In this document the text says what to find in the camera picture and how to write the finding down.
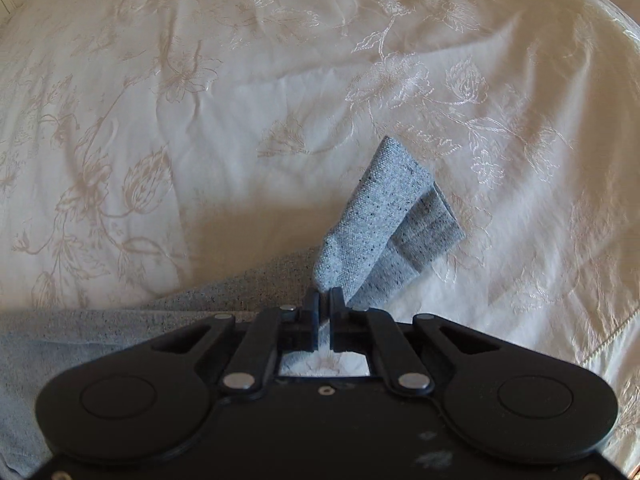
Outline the cream embroidered bedspread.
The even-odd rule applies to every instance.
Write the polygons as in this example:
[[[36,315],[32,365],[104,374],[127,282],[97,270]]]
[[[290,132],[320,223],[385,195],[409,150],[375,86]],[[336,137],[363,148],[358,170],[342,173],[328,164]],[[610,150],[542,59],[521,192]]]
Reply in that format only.
[[[28,0],[1,26],[1,473],[38,372],[306,288],[380,142],[464,237],[390,303],[587,367],[639,467],[639,27],[608,0]]]

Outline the grey speckled pants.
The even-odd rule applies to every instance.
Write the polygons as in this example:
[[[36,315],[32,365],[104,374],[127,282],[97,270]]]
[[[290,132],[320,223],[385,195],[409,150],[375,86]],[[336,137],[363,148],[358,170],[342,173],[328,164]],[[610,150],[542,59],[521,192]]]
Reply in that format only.
[[[107,310],[1,312],[1,471],[24,479],[49,457],[36,396],[58,373],[214,313],[249,320],[338,287],[355,309],[387,304],[464,237],[433,176],[384,138],[337,224],[318,247],[148,304]]]

